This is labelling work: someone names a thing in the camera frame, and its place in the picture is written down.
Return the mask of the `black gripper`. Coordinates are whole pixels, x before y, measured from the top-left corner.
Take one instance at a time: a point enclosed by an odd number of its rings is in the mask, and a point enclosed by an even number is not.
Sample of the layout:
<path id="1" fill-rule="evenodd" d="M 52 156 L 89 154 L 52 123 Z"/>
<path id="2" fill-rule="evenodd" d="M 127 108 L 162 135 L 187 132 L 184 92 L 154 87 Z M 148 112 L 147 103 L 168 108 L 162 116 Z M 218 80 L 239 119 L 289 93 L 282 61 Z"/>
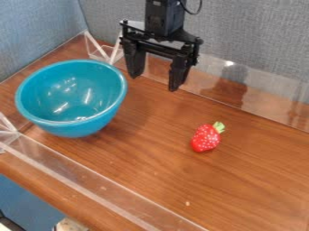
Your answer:
<path id="1" fill-rule="evenodd" d="M 198 14 L 186 7 L 186 0 L 145 0 L 143 21 L 123 19 L 124 60 L 129 76 L 135 79 L 144 71 L 145 54 L 172 59 L 168 70 L 168 90 L 175 91 L 184 83 L 191 65 L 196 64 L 203 40 L 184 31 L 184 14 Z"/>

